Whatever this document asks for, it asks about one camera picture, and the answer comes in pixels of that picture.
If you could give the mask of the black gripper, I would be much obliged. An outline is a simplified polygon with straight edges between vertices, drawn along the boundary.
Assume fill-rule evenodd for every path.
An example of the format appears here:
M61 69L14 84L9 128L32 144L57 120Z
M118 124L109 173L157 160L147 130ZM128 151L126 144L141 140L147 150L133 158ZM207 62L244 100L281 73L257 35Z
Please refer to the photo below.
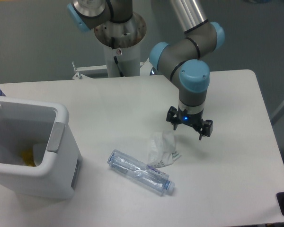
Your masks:
M189 109L178 106L177 110L171 106L167 112L166 121L173 125L174 131L180 124L193 127L199 133L199 140L201 140L202 137L210 137L213 131L213 121L204 121L202 119L203 111L203 109L199 109L199 112L192 114Z

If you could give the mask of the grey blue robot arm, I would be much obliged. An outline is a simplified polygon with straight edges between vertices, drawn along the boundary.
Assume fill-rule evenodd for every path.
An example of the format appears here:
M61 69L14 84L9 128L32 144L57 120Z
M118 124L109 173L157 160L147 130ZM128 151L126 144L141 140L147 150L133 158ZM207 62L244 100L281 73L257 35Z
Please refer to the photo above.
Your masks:
M171 6L185 37L176 44L158 43L149 55L153 68L179 90L178 106L169 108L166 120L174 128L184 124L200 137L210 137L213 122L202 118L210 69L201 58L224 43L225 32L208 21L197 0L173 0ZM140 75L140 44L147 27L132 1L73 0L67 9L77 28L93 30L103 45L109 77Z

